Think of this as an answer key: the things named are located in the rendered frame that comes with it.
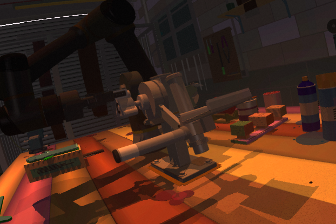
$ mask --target window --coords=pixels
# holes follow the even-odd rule
[[[157,19],[167,61],[198,53],[200,35],[188,0],[179,0]]]

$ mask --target screw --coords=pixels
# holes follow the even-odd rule
[[[186,176],[186,174],[187,174],[186,170],[180,171],[180,173],[179,173],[180,176]]]

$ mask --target brick wall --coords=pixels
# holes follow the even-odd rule
[[[152,19],[174,0],[145,1]],[[232,30],[232,35],[239,60],[248,70],[248,76],[243,79],[213,84],[209,65],[203,62],[208,89],[200,91],[204,99],[249,87],[254,96],[260,97],[259,106],[264,105],[263,93],[274,90],[281,91],[284,104],[298,106],[296,87],[302,76],[308,76],[316,83],[315,75],[336,72],[333,35],[327,31],[328,21],[336,18],[336,0],[287,0],[291,18],[281,0],[273,1],[260,7],[254,15],[241,16],[244,34],[235,19],[217,17],[227,11],[226,3],[230,2],[237,6],[236,0],[192,0],[192,11],[202,37],[228,26],[235,28],[237,34]],[[139,19],[145,15],[143,4],[138,14]],[[189,82],[198,82],[195,70],[190,70],[187,77]]]

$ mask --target pegboard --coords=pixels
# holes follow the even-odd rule
[[[231,27],[204,37],[203,42],[214,83],[241,79],[241,71]]]

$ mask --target fluorescent light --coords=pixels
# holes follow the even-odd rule
[[[60,16],[60,17],[53,17],[53,18],[46,18],[46,19],[57,19],[57,18],[65,18],[65,17],[73,17],[73,16],[81,16],[81,15],[67,15],[67,16]],[[33,21],[27,21],[27,22],[44,21],[46,19],[35,19]],[[5,25],[0,25],[0,26],[10,26],[10,25],[16,25],[16,24],[23,24],[23,23],[26,23],[26,22],[17,22],[17,23],[5,24]]]

